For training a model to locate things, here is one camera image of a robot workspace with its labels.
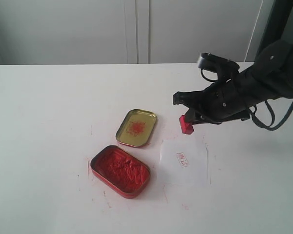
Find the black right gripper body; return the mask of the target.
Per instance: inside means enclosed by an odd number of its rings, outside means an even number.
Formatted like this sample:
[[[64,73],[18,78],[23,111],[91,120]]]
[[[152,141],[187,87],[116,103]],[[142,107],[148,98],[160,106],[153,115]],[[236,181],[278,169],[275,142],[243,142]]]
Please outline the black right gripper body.
[[[217,81],[201,91],[199,122],[221,124],[251,118],[250,108],[256,105],[256,80],[249,72]]]

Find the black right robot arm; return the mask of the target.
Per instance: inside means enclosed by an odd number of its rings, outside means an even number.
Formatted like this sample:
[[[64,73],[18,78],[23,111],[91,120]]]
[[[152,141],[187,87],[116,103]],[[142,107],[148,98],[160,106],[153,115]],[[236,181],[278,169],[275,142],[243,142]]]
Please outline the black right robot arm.
[[[196,124],[248,119],[275,131],[293,111],[293,44],[287,41],[268,45],[242,72],[236,62],[210,53],[200,54],[198,68],[215,73],[217,79],[202,91],[173,95],[174,105],[188,107],[179,118],[184,134],[190,135]]]

